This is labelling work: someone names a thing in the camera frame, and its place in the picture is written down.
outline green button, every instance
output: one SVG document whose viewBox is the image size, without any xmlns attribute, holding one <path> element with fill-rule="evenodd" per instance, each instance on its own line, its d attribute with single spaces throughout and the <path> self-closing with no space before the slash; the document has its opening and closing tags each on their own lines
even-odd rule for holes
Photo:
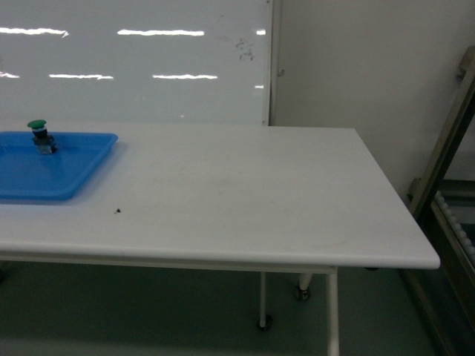
<svg viewBox="0 0 475 356">
<path fill-rule="evenodd" d="M 29 128 L 36 130 L 39 128 L 43 128 L 45 124 L 46 124 L 45 120 L 34 120 L 34 121 L 30 121 L 27 126 Z"/>
</svg>

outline blue tray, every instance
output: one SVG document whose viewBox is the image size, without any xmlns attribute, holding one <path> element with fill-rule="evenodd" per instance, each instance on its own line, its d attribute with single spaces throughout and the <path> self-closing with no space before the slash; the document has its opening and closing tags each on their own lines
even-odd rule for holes
<svg viewBox="0 0 475 356">
<path fill-rule="evenodd" d="M 58 151 L 40 155 L 31 132 L 0 132 L 0 199 L 67 200 L 107 156 L 113 133 L 52 133 Z"/>
</svg>

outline gray floor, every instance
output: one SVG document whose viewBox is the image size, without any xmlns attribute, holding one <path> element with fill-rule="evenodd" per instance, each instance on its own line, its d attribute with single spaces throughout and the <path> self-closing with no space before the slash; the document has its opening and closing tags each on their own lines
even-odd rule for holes
<svg viewBox="0 0 475 356">
<path fill-rule="evenodd" d="M 269 275 L 268 332 L 255 327 L 259 274 L 7 263 L 0 355 L 325 355 L 325 279 L 297 302 L 295 274 Z M 435 352 L 396 271 L 339 274 L 341 355 Z"/>
</svg>

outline white table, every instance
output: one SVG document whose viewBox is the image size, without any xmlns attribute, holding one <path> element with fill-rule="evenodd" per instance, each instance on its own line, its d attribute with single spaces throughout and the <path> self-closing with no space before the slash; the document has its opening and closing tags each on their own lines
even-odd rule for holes
<svg viewBox="0 0 475 356">
<path fill-rule="evenodd" d="M 260 271 L 263 282 L 270 271 L 325 273 L 329 355 L 338 354 L 339 266 L 439 266 L 353 129 L 48 128 L 112 132 L 119 141 L 71 200 L 1 202 L 0 260 Z M 262 321 L 265 283 L 261 290 Z"/>
</svg>

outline metal rack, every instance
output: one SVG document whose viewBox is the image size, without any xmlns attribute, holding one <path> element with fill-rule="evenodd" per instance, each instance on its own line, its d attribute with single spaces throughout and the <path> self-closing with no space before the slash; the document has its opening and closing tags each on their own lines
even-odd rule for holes
<svg viewBox="0 0 475 356">
<path fill-rule="evenodd" d="M 409 192 L 410 212 L 442 267 L 435 272 L 402 271 L 441 355 L 454 356 L 475 355 L 475 240 L 466 231 L 471 227 L 452 212 L 454 206 L 475 207 L 475 182 L 444 178 L 475 115 L 475 46 L 467 49 L 459 69 L 459 92 L 424 175 L 414 180 Z"/>
</svg>

